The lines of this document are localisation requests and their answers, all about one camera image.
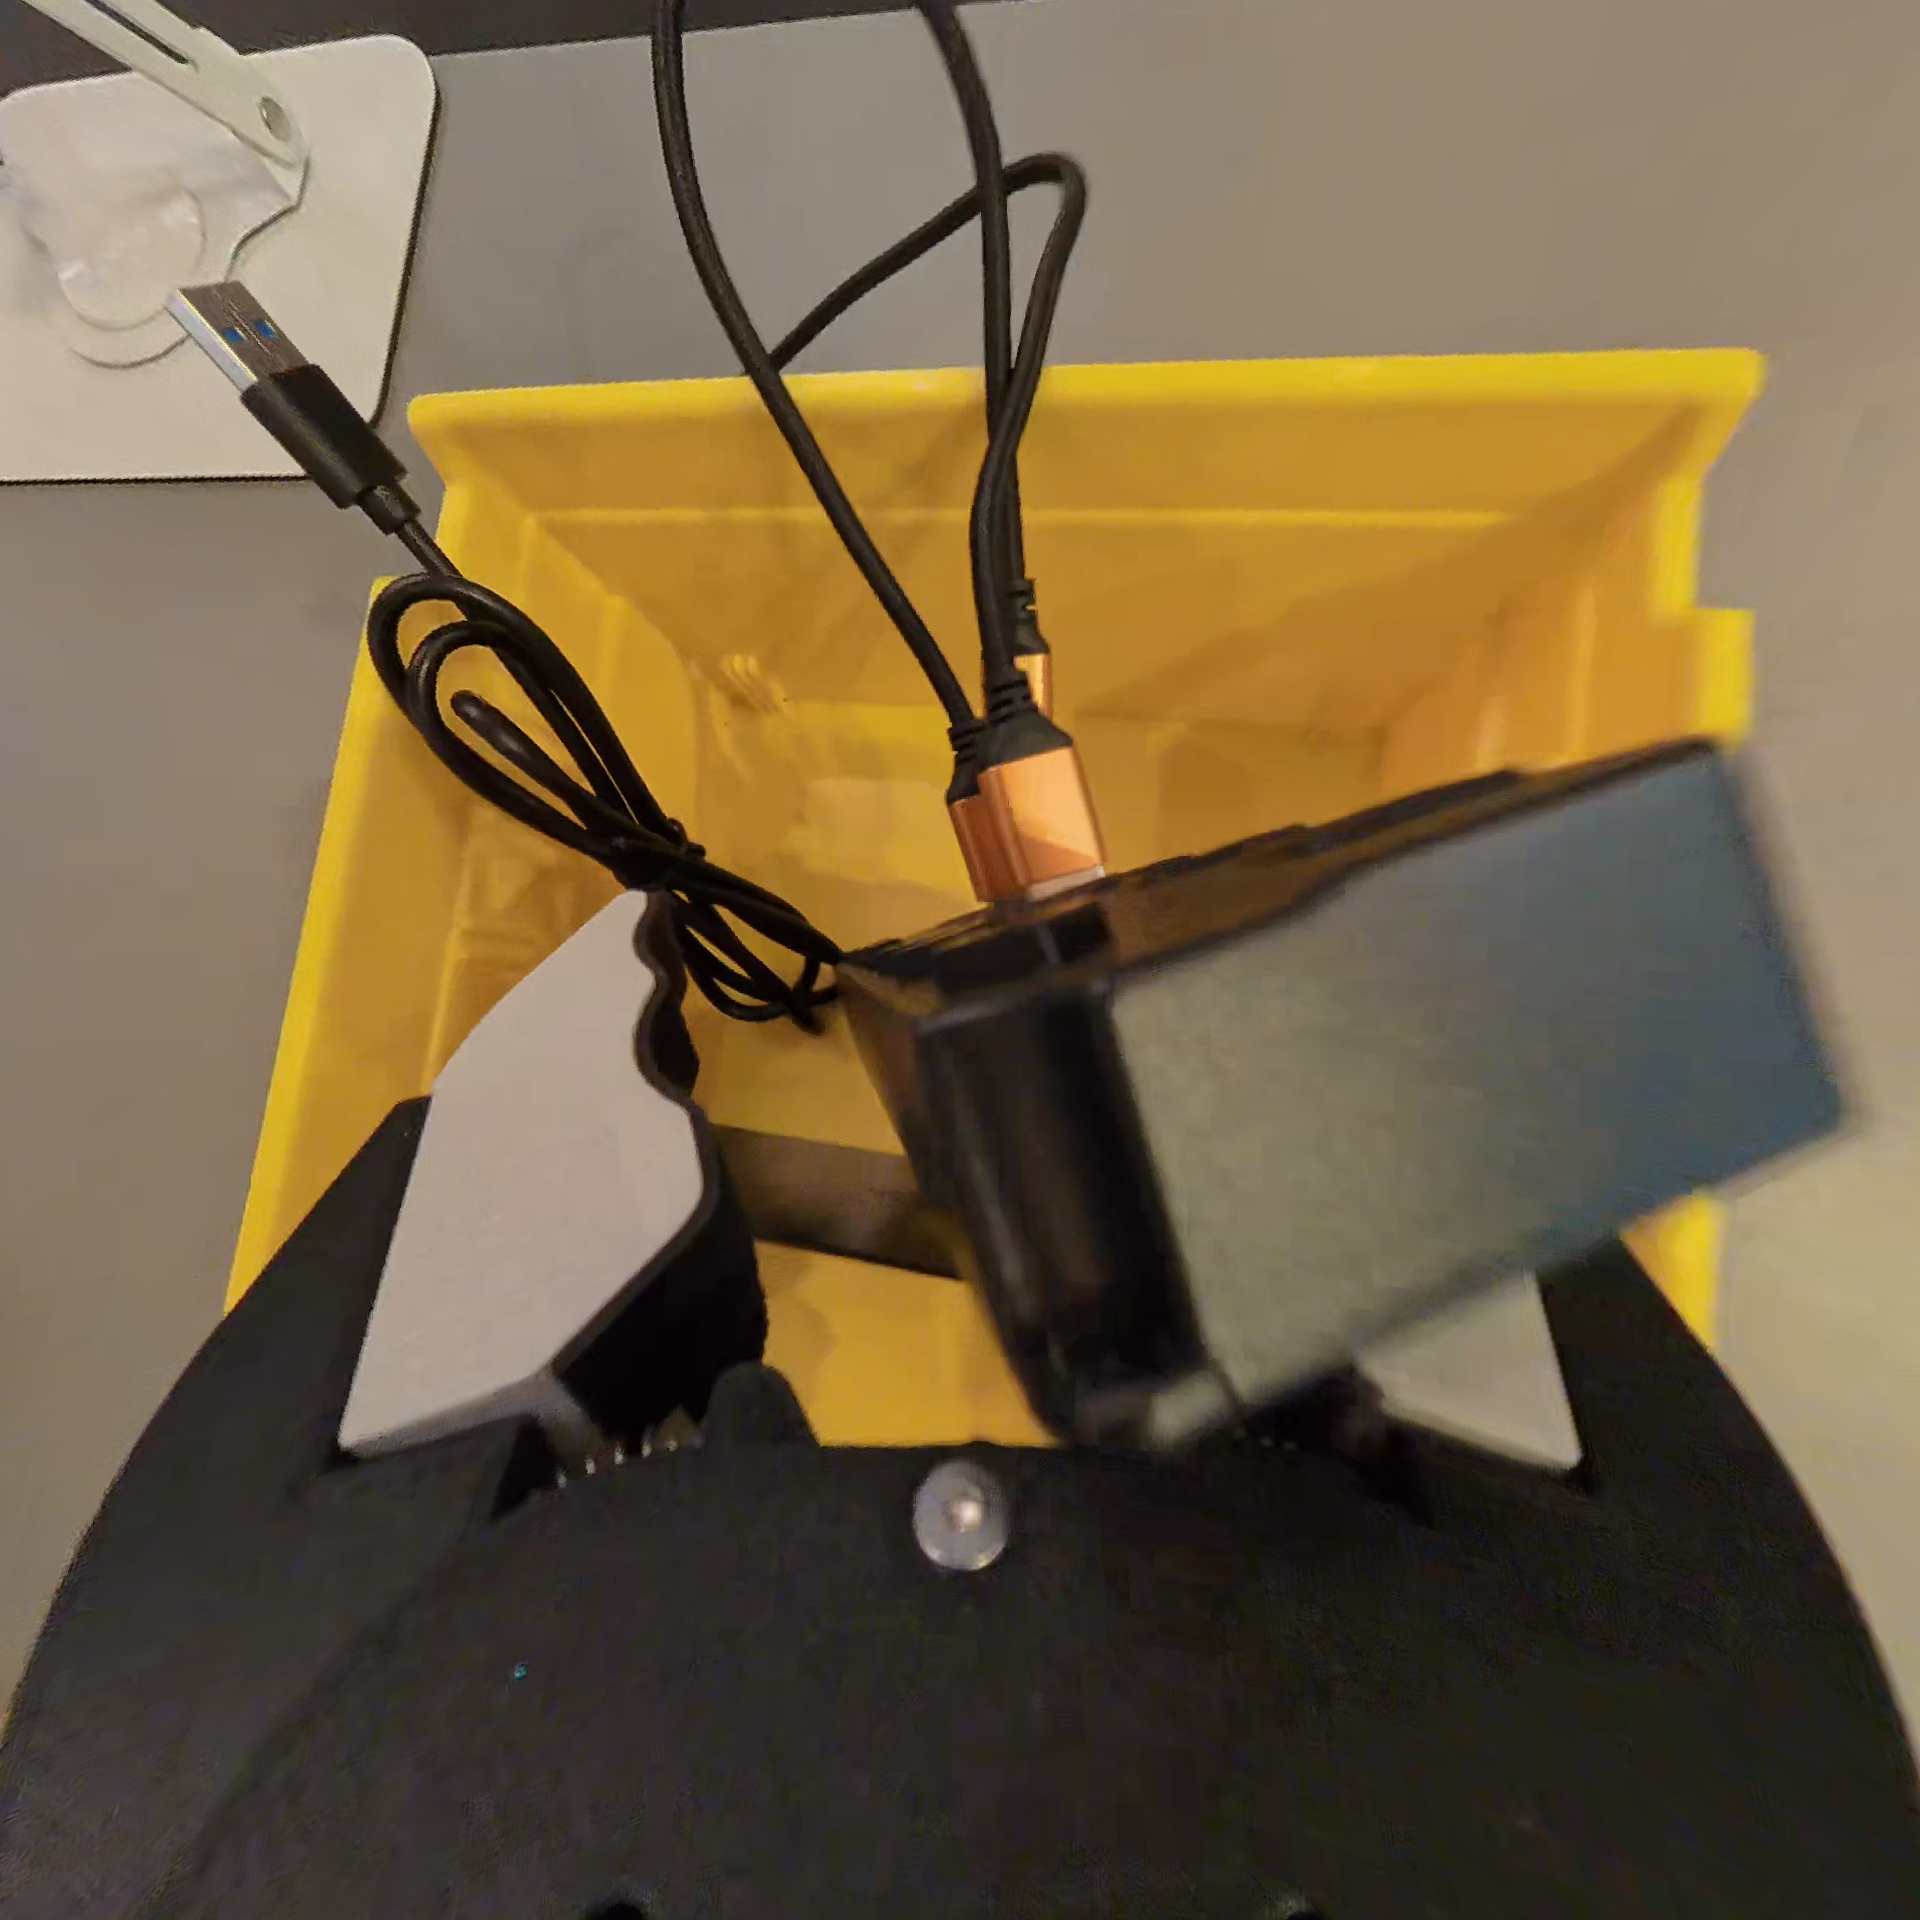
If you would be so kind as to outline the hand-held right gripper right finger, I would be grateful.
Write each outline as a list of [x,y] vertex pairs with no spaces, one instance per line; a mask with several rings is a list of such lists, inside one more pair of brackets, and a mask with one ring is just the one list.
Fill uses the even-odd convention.
[[1583,1462],[1578,1420],[1537,1275],[1488,1286],[1363,1349],[1400,1425],[1535,1473]]

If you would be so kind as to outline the white clear tablet stand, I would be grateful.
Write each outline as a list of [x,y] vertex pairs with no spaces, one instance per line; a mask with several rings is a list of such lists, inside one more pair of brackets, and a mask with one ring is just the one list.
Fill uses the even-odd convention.
[[242,55],[184,5],[35,10],[112,71],[5,82],[5,482],[296,475],[170,302],[242,281],[378,418],[442,108],[428,55]]

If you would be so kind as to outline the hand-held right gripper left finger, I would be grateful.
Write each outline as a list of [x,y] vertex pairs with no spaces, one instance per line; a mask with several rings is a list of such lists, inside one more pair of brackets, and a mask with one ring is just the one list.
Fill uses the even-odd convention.
[[672,911],[621,894],[440,1071],[340,1450],[492,1422],[560,1458],[705,1425],[770,1325],[748,1211],[697,1102]]

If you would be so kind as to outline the yellow plastic bin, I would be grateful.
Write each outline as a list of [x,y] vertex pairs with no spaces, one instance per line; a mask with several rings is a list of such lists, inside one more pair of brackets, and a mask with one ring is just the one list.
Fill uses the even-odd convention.
[[[1693,587],[1701,481],[1746,353],[1056,367],[1021,457],[1055,723],[1084,774],[1002,774],[1040,889],[977,906],[945,714],[740,378],[437,393],[410,427],[440,539],[567,649],[666,827],[843,956],[1169,858],[1493,774],[1703,739],[1749,623]],[[477,1020],[621,894],[464,791],[354,670],[242,1249],[345,1190],[362,1121],[413,1109]],[[1056,1437],[839,1004],[737,1025],[693,988],[695,1097],[748,1211],[776,1355],[802,1309],[847,1367],[829,1430]]]

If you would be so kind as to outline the black usb hub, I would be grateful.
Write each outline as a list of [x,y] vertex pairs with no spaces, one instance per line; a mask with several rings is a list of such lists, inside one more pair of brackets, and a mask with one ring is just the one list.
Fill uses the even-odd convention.
[[852,950],[1039,1420],[1177,1451],[1829,1135],[1730,755],[1487,774]]

